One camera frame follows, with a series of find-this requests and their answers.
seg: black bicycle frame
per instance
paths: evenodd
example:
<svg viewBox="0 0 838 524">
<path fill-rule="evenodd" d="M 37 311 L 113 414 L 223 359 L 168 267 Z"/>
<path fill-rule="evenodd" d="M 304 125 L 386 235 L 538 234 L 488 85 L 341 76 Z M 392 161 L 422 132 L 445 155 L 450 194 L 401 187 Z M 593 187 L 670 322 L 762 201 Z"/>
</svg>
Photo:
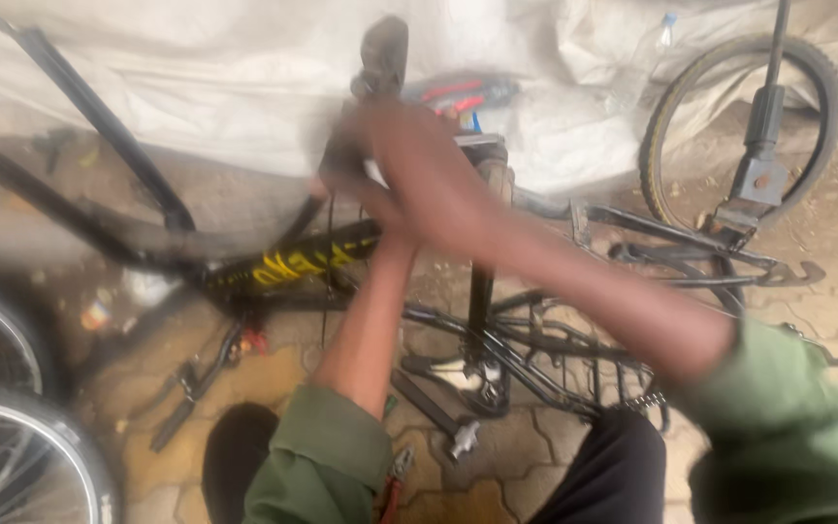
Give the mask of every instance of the black bicycle frame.
<svg viewBox="0 0 838 524">
<path fill-rule="evenodd" d="M 193 220 L 189 210 L 173 192 L 166 179 L 147 157 L 134 137 L 125 129 L 118 118 L 99 100 L 95 92 L 79 77 L 72 66 L 47 41 L 38 30 L 15 30 L 0 18 L 0 29 L 11 35 L 47 75 L 67 94 L 73 104 L 112 145 L 119 156 L 130 166 L 133 173 L 150 191 L 164 214 L 165 227 L 171 231 L 190 231 Z M 373 221 L 362 221 L 324 235 L 297 240 L 300 233 L 319 211 L 321 202 L 313 198 L 304 205 L 303 211 L 283 238 L 273 248 L 251 256 L 229 259 L 220 268 L 210 268 L 209 261 L 176 256 L 158 256 L 145 250 L 136 250 L 107 230 L 98 220 L 81 211 L 65 197 L 41 182 L 17 163 L 0 153 L 0 184 L 26 199 L 76 237 L 91 245 L 103 255 L 119 264 L 133 268 L 144 268 L 169 275 L 181 276 L 190 287 L 201 291 L 217 306 L 244 322 L 249 318 L 262 318 L 271 311 L 341 311 L 347 307 L 350 295 L 342 286 L 333 284 L 332 271 L 349 262 L 364 260 L 380 235 L 378 225 Z M 741 307 L 741 295 L 736 291 L 740 285 L 804 285 L 820 280 L 822 270 L 816 265 L 804 264 L 806 277 L 797 277 L 780 261 L 741 249 L 738 239 L 730 245 L 719 238 L 699 232 L 686 231 L 663 225 L 657 221 L 607 206 L 568 206 L 562 210 L 542 210 L 546 218 L 571 219 L 602 222 L 645 233 L 670 241 L 674 245 L 648 247 L 635 244 L 614 246 L 611 256 L 632 263 L 664 265 L 681 271 L 685 277 L 667 280 L 682 287 L 704 287 L 717 294 L 729 311 L 734 304 Z M 576 240 L 584 231 L 575 227 Z M 703 275 L 685 262 L 717 259 L 722 261 L 723 270 L 715 277 Z M 732 271 L 730 259 L 762 268 L 759 276 L 738 276 Z M 306 276 L 328 277 L 329 286 L 337 291 L 335 296 L 315 295 L 299 290 L 287 289 L 285 284 Z M 642 372 L 642 367 L 624 351 L 603 346 L 587 335 L 560 323 L 544 321 L 539 316 L 515 319 L 506 312 L 523 306 L 545 308 L 557 303 L 542 291 L 529 291 L 512 296 L 497 303 L 491 303 L 493 275 L 487 270 L 474 267 L 471 278 L 471 302 L 468 320 L 462 321 L 441 311 L 419 305 L 407 304 L 403 318 L 432 328 L 455 333 L 462 337 L 466 346 L 473 351 L 473 357 L 491 358 L 503 365 L 508 373 L 529 388 L 544 402 L 557 409 L 563 409 L 584 416 L 593 416 L 601 409 L 599 391 L 594 399 L 587 399 L 569 393 L 558 385 L 534 363 L 537 352 L 562 357 L 585 359 L 606 359 L 617 365 L 617 377 L 622 381 L 625 369 Z M 157 318 L 175 310 L 176 304 L 188 294 L 175 294 L 155 311 Z M 150 332 L 150 324 L 132 330 L 138 337 Z M 528 332 L 518 328 L 529 328 Z M 555 337 L 543 329 L 555 329 L 565 337 Z M 230 340 L 238 335 L 230 332 Z M 137 337 L 116 341 L 112 344 L 117 356 L 124 348 L 135 345 Z M 519 354 L 509 345 L 516 341 L 527 345 L 530 352 Z M 221 351 L 230 351 L 231 344 L 224 344 Z M 96 354 L 93 362 L 103 363 L 105 354 Z M 220 364 L 225 362 L 220 354 Z"/>
</svg>

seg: yellow-striped tire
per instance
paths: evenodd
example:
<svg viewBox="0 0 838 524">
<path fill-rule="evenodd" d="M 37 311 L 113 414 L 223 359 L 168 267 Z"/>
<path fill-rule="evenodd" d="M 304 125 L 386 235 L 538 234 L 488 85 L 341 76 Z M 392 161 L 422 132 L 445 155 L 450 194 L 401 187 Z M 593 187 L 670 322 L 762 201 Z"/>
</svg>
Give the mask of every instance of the yellow-striped tire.
<svg viewBox="0 0 838 524">
<path fill-rule="evenodd" d="M 661 172 L 662 146 L 665 142 L 670 120 L 681 104 L 681 100 L 693 88 L 699 78 L 721 62 L 751 53 L 764 53 L 767 62 L 768 53 L 771 51 L 771 42 L 771 34 L 759 34 L 743 36 L 715 47 L 693 61 L 690 66 L 687 66 L 681 76 L 671 82 L 668 90 L 658 101 L 658 106 L 649 120 L 643 146 L 639 153 L 639 173 L 642 180 L 643 195 L 649 210 L 658 220 L 671 226 L 686 227 L 669 208 Z M 820 132 L 813 155 L 804 166 L 800 178 L 784 195 L 781 205 L 762 218 L 762 222 L 766 224 L 776 220 L 807 194 L 810 186 L 817 182 L 830 162 L 830 157 L 838 142 L 838 73 L 836 67 L 822 51 L 806 41 L 791 37 L 785 38 L 784 41 L 784 60 L 802 71 L 817 89 L 821 114 Z"/>
</svg>

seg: knee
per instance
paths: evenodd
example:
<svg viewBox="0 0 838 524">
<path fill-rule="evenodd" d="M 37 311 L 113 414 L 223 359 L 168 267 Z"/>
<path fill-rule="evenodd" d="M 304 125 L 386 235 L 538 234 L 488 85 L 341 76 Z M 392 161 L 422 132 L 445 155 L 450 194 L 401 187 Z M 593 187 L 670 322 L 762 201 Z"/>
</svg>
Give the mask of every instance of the knee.
<svg viewBox="0 0 838 524">
<path fill-rule="evenodd" d="M 665 441 L 658 433 L 655 425 L 649 422 L 645 415 L 631 409 L 610 409 L 599 420 L 615 431 L 617 441 L 630 454 L 641 454 L 645 457 L 665 458 Z"/>
</svg>

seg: plastic bottle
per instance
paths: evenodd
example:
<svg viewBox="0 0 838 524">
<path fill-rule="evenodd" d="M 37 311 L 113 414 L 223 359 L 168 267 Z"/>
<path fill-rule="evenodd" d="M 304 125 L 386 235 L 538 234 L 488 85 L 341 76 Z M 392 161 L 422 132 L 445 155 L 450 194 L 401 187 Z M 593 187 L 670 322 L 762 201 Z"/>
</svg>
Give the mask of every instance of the plastic bottle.
<svg viewBox="0 0 838 524">
<path fill-rule="evenodd" d="M 608 115 L 628 113 L 635 109 L 658 61 L 671 47 L 671 26 L 677 19 L 677 15 L 668 13 L 662 18 L 661 25 L 648 31 L 639 40 L 629 64 L 620 68 L 612 79 L 610 94 L 603 103 Z"/>
</svg>

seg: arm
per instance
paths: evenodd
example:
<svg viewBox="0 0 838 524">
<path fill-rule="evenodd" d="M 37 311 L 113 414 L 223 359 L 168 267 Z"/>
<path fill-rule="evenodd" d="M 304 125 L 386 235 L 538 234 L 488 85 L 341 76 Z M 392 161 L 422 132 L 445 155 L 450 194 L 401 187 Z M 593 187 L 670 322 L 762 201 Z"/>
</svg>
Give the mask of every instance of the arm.
<svg viewBox="0 0 838 524">
<path fill-rule="evenodd" d="M 708 434 L 694 468 L 707 522 L 838 522 L 838 387 L 804 344 L 608 267 L 499 207 L 434 117 L 381 101 L 355 129 L 395 197 L 341 184 L 385 223 L 540 283 L 609 331 L 666 379 L 669 400 Z"/>
<path fill-rule="evenodd" d="M 297 389 L 245 497 L 246 524 L 370 522 L 392 458 L 379 423 L 415 244 L 384 235 L 309 385 Z"/>
<path fill-rule="evenodd" d="M 384 414 L 415 252 L 415 244 L 402 237 L 387 235 L 380 240 L 370 275 L 312 375 L 313 385 L 335 390 L 378 420 Z"/>
</svg>

